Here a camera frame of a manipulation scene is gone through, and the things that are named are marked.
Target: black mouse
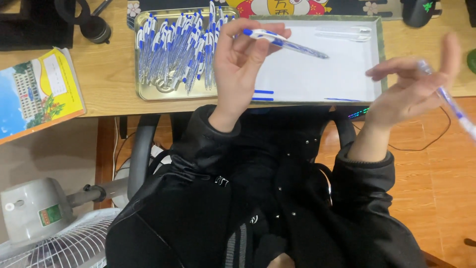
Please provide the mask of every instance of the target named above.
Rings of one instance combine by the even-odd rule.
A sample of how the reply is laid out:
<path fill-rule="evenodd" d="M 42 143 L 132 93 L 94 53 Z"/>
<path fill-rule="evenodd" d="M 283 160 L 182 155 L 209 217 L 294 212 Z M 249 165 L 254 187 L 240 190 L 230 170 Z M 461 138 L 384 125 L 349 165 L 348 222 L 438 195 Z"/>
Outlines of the black mouse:
<path fill-rule="evenodd" d="M 406 25 L 420 28 L 433 16 L 436 0 L 401 0 L 403 2 L 403 21 Z"/>

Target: building picture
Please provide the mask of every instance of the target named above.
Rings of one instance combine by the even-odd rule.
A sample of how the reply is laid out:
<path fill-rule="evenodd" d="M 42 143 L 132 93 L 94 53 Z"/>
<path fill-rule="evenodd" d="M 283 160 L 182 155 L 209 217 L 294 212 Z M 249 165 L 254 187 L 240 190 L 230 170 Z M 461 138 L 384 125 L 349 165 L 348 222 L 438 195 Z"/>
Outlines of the building picture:
<path fill-rule="evenodd" d="M 28 120 L 37 113 L 43 113 L 41 96 L 38 92 L 32 65 L 28 64 L 24 73 L 14 73 L 13 79 L 20 98 L 20 109 L 23 118 Z"/>

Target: white cable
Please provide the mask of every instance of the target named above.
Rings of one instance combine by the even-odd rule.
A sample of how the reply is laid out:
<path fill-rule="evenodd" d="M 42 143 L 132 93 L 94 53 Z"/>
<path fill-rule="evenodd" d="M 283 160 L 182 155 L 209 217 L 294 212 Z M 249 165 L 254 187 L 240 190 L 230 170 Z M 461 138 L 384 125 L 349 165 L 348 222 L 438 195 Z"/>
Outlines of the white cable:
<path fill-rule="evenodd" d="M 118 147 L 118 122 L 116 121 L 116 117 L 114 117 L 114 151 L 112 152 L 112 179 L 116 176 L 116 148 Z"/>

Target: gold metal tray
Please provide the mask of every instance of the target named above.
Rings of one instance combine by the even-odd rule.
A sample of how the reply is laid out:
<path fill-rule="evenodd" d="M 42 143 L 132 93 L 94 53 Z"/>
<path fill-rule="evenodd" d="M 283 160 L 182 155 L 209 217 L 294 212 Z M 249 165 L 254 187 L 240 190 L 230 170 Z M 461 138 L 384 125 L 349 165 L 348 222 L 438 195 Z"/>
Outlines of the gold metal tray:
<path fill-rule="evenodd" d="M 193 13 L 202 10 L 203 15 L 203 29 L 208 27 L 208 18 L 210 8 L 193 8 L 193 9 L 176 9 L 176 10 L 154 10 L 154 11 L 145 11 L 137 15 L 134 20 L 134 32 L 137 35 L 139 28 L 144 24 L 145 20 L 149 17 L 149 14 L 157 18 L 158 25 L 161 25 L 165 19 L 169 20 L 169 23 L 177 21 L 179 16 L 184 13 L 185 15 L 193 15 Z M 228 16 L 235 16 L 239 18 L 239 12 L 233 7 L 222 7 L 223 13 Z M 195 84 L 192 88 L 192 91 L 189 95 L 185 92 L 185 84 L 179 83 L 176 89 L 163 88 L 161 83 L 153 84 L 142 84 L 139 82 L 139 50 L 135 50 L 135 63 L 136 63 L 136 93 L 137 95 L 144 100 L 166 100 L 166 99 L 187 99 L 187 98 L 201 98 L 201 97 L 211 97 L 217 95 L 216 88 L 212 90 L 205 90 L 204 80 L 195 80 Z"/>

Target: pile of pens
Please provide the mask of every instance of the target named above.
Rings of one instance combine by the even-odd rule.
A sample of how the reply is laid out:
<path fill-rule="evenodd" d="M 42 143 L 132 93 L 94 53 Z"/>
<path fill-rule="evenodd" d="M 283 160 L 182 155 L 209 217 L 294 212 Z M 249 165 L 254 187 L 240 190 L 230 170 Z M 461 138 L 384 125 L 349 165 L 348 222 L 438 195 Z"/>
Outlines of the pile of pens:
<path fill-rule="evenodd" d="M 213 58 L 220 29 L 228 19 L 221 7 L 218 8 L 216 17 L 213 1 L 210 1 L 206 29 L 203 29 L 201 10 L 193 15 L 182 13 L 171 24 L 165 19 L 160 26 L 157 18 L 150 14 L 136 36 L 139 81 L 168 88 L 177 88 L 183 82 L 187 95 L 196 80 L 203 79 L 206 90 L 215 88 Z"/>

